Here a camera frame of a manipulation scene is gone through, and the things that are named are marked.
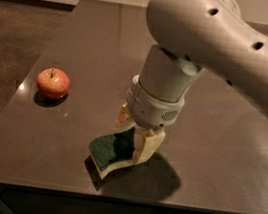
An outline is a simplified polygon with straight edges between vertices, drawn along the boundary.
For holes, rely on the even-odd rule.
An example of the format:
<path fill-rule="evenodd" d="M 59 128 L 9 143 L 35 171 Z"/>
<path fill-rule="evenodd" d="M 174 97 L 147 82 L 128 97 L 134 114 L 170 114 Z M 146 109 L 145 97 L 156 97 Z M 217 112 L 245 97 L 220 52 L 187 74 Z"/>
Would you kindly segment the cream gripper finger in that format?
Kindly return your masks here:
<path fill-rule="evenodd" d="M 115 123 L 116 133 L 121 133 L 132 129 L 134 123 L 135 121 L 131 118 L 130 112 L 128 111 L 127 103 L 122 104 L 117 121 Z"/>
<path fill-rule="evenodd" d="M 137 127 L 134 136 L 134 151 L 132 160 L 134 164 L 141 164 L 150 159 L 162 144 L 166 134 L 164 128 L 148 129 Z"/>

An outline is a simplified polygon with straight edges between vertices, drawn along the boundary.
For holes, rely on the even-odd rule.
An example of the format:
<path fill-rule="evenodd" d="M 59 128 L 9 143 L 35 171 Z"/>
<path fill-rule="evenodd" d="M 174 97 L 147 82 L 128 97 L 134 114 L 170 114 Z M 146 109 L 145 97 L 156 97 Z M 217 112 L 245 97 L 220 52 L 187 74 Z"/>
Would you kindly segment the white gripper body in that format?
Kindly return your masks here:
<path fill-rule="evenodd" d="M 126 97 L 128 111 L 135 123 L 148 129 L 175 123 L 185 100 L 182 98 L 177 103 L 159 100 L 147 93 L 138 79 L 138 75 L 132 78 Z"/>

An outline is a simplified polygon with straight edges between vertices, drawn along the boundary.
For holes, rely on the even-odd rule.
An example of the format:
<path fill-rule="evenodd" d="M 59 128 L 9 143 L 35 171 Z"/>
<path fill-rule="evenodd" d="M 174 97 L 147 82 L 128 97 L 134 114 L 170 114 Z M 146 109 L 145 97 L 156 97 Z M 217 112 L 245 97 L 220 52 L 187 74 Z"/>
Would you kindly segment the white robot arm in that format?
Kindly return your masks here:
<path fill-rule="evenodd" d="M 268 116 L 268 37 L 240 16 L 234 0 L 149 0 L 146 23 L 155 44 L 117 122 L 118 131 L 135 130 L 135 164 L 158 149 L 187 90 L 206 71 L 228 80 Z"/>

